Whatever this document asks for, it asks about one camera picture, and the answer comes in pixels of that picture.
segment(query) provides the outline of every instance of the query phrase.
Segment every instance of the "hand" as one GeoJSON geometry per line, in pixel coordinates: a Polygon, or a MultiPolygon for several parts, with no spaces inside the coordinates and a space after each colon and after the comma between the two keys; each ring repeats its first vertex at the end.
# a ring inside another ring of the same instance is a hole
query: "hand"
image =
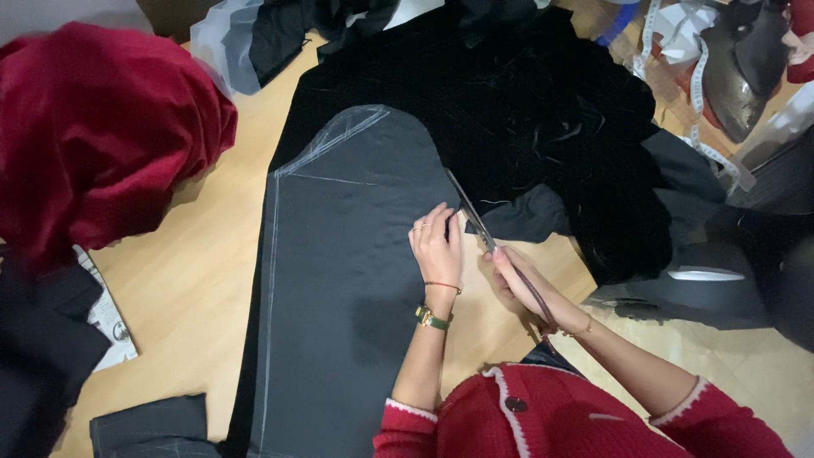
{"type": "MultiPolygon", "coordinates": [[[[413,248],[413,255],[421,268],[424,281],[434,281],[458,286],[461,283],[462,254],[461,228],[458,226],[454,209],[442,202],[410,229],[407,237],[413,248]],[[449,241],[444,233],[449,229],[449,241]]],[[[457,290],[447,286],[427,286],[427,299],[430,298],[452,305],[457,290]]]]}
{"type": "Polygon", "coordinates": [[[520,301],[531,312],[545,319],[540,304],[532,296],[526,284],[520,279],[514,268],[517,267],[534,285],[534,288],[545,300],[557,325],[567,332],[580,332],[588,326],[589,317],[563,296],[545,277],[523,256],[511,247],[500,247],[494,253],[486,253],[484,261],[494,264],[492,277],[505,297],[520,301]]]}

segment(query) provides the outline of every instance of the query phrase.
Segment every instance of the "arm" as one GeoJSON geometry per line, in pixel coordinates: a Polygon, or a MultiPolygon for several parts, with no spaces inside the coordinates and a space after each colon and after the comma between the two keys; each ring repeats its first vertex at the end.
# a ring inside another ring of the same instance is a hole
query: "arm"
{"type": "Polygon", "coordinates": [[[739,407],[706,380],[626,341],[564,297],[530,262],[511,248],[484,259],[494,262],[501,291],[529,310],[542,310],[520,269],[545,299],[558,326],[571,334],[652,415],[651,423],[694,456],[791,458],[780,438],[752,411],[739,407]]]}
{"type": "MultiPolygon", "coordinates": [[[[445,203],[415,222],[408,234],[424,281],[457,285],[461,281],[461,233],[454,210],[445,203]],[[444,237],[448,230],[449,240],[444,237]]],[[[439,319],[449,321],[457,290],[425,287],[424,305],[439,319]]],[[[413,340],[387,401],[381,432],[373,439],[376,458],[430,458],[435,456],[433,411],[438,407],[446,332],[416,324],[413,340]]]]}

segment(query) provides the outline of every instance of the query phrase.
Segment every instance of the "green watch strap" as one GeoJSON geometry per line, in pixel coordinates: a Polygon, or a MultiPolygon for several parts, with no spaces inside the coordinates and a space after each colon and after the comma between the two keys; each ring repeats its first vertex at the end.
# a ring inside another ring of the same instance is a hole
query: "green watch strap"
{"type": "Polygon", "coordinates": [[[441,331],[446,331],[449,329],[449,321],[443,321],[441,318],[437,316],[433,316],[432,311],[428,309],[424,305],[419,305],[418,309],[415,311],[415,315],[418,317],[418,322],[422,326],[432,326],[433,328],[440,329],[441,331]]]}

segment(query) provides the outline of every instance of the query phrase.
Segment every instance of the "red cardigan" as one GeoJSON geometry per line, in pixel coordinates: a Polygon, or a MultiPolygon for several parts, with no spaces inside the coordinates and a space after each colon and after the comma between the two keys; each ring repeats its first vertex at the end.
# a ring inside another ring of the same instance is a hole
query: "red cardigan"
{"type": "Polygon", "coordinates": [[[582,377],[505,363],[461,383],[437,415],[389,399],[374,457],[793,458],[752,410],[701,377],[650,424],[675,442],[582,377]]]}

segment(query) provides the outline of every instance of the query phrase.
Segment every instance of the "dark button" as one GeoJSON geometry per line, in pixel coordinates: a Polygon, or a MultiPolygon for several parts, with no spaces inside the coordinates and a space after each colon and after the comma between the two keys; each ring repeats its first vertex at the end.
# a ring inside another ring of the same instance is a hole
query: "dark button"
{"type": "Polygon", "coordinates": [[[526,401],[523,401],[520,398],[506,398],[505,405],[506,408],[512,412],[525,412],[526,409],[528,409],[526,401]]]}

